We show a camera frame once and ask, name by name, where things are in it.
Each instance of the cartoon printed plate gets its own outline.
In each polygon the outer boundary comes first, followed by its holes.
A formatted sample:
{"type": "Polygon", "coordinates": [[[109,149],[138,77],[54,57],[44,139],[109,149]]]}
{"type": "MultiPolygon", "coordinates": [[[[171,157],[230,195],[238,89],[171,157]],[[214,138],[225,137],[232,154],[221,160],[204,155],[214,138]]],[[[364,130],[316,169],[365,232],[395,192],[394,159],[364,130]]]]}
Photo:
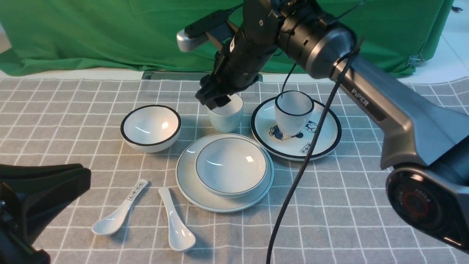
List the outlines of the cartoon printed plate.
{"type": "MultiPolygon", "coordinates": [[[[251,130],[254,137],[273,155],[291,161],[303,161],[324,110],[322,103],[313,101],[314,110],[306,126],[296,136],[284,137],[275,122],[275,97],[266,100],[252,114],[251,130]]],[[[310,160],[319,159],[333,151],[341,136],[342,126],[339,119],[329,109],[310,160]]]]}

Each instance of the spoon handle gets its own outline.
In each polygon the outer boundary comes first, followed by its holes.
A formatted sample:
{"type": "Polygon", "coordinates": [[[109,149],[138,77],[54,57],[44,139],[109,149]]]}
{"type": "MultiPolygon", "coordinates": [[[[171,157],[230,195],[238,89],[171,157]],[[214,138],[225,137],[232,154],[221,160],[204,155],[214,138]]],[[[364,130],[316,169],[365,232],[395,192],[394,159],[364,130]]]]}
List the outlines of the spoon handle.
{"type": "Polygon", "coordinates": [[[171,212],[176,212],[176,208],[174,207],[173,199],[171,198],[171,193],[167,187],[161,187],[158,189],[159,195],[161,195],[161,199],[163,199],[163,203],[166,208],[166,213],[168,215],[168,220],[170,218],[171,212]]]}
{"type": "Polygon", "coordinates": [[[148,181],[145,179],[138,180],[132,191],[130,191],[130,193],[127,195],[125,201],[121,204],[121,207],[130,209],[130,206],[134,203],[135,198],[137,198],[137,196],[145,188],[145,186],[147,186],[147,184],[148,181]]]}

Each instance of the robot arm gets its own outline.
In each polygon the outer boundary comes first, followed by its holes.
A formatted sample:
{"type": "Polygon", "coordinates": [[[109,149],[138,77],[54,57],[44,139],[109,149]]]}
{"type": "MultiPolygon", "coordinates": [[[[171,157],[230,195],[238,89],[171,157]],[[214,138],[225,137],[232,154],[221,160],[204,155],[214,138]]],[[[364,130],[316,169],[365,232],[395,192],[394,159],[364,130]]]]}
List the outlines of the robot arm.
{"type": "MultiPolygon", "coordinates": [[[[219,49],[196,97],[208,108],[249,88],[279,48],[313,78],[336,81],[354,32],[314,0],[245,0],[243,23],[221,10],[178,33],[182,51],[219,49]]],[[[383,130],[381,168],[391,205],[408,224],[469,253],[469,116],[438,107],[360,56],[341,89],[383,130]]]]}

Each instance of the white floor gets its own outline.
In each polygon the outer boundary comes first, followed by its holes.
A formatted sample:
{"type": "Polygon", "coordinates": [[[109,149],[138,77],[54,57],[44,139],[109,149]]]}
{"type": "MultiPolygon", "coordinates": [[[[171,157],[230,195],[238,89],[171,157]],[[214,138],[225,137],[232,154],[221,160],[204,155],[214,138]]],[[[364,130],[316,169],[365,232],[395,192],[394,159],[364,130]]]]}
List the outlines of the white floor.
{"type": "MultiPolygon", "coordinates": [[[[440,38],[435,56],[416,70],[412,76],[402,78],[404,83],[440,83],[469,76],[469,0],[454,0],[461,13],[451,12],[440,38]]],[[[0,52],[10,48],[5,34],[0,32],[0,52]]],[[[125,69],[89,69],[71,71],[49,71],[24,77],[10,77],[0,71],[0,78],[40,79],[109,79],[140,80],[142,72],[125,69]]],[[[263,74],[265,82],[283,82],[286,74],[263,74]]],[[[310,82],[306,74],[293,74],[289,82],[310,82]]],[[[316,82],[331,82],[329,79],[316,82]]]]}

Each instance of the bowl with black rim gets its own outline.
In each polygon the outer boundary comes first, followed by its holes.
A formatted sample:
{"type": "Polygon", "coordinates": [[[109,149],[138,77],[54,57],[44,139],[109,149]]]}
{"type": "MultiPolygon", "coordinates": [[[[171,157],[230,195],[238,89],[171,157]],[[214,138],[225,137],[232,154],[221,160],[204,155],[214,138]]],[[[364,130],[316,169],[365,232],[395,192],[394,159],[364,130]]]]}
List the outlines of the bowl with black rim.
{"type": "Polygon", "coordinates": [[[125,116],[121,135],[127,145],[145,153],[160,152],[176,142],[181,133],[181,117],[171,107],[147,105],[125,116]]]}

